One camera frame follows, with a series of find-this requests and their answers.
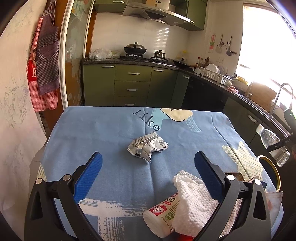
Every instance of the apron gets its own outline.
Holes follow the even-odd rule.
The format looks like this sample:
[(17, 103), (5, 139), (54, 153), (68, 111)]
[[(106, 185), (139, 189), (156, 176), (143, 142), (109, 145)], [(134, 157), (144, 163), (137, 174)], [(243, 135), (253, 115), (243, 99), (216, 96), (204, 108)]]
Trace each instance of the apron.
[(36, 73), (39, 94), (59, 88), (59, 27), (54, 26), (56, 0), (43, 12), (36, 49)]
[(35, 112), (43, 111), (46, 109), (53, 110), (57, 107), (58, 90), (48, 92), (44, 95), (40, 95), (37, 84), (37, 69), (36, 69), (36, 48), (37, 41), (42, 25), (43, 18), (39, 19), (37, 29), (34, 33), (31, 43), (30, 57), (27, 64), (27, 78), (30, 90), (30, 96), (32, 105)]

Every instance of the silver snack bag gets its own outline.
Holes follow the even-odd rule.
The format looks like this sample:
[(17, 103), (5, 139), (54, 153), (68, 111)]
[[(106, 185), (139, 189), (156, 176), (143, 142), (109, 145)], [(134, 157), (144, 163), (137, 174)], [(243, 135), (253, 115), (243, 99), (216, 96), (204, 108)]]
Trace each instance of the silver snack bag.
[(133, 156), (143, 158), (151, 163), (150, 158), (153, 151), (161, 152), (167, 148), (168, 144), (156, 132), (152, 132), (151, 134), (133, 140), (128, 146), (128, 151)]

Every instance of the plastic bag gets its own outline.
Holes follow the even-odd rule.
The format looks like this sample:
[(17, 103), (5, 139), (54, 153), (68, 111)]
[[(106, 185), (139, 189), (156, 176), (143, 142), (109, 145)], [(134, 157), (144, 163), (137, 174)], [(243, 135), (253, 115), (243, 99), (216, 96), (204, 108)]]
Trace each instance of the plastic bag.
[(265, 192), (265, 196), (268, 204), (270, 223), (272, 227), (279, 214), (283, 192)]
[(107, 59), (112, 57), (110, 49), (96, 49), (94, 52), (89, 53), (89, 58), (93, 60)]
[(114, 51), (112, 51), (111, 58), (120, 58), (120, 54), (121, 54), (120, 50), (114, 50)]

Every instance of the gas stove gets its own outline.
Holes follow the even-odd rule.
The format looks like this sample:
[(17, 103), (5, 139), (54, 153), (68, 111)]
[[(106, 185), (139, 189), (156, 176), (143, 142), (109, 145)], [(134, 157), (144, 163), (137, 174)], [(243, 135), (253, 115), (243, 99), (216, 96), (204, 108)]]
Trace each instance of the gas stove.
[(121, 56), (120, 59), (127, 60), (127, 61), (153, 62), (161, 65), (175, 67), (175, 65), (169, 64), (168, 59), (160, 59), (160, 58), (154, 58), (154, 57), (144, 58), (142, 55), (126, 54), (126, 56)]

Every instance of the cabinet handle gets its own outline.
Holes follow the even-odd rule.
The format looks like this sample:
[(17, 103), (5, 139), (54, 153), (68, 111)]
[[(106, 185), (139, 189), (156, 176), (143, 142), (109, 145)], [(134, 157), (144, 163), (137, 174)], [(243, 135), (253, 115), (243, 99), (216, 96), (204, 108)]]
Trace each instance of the cabinet handle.
[(251, 121), (253, 121), (254, 123), (257, 124), (257, 121), (256, 121), (252, 116), (248, 115), (248, 118), (249, 118)]

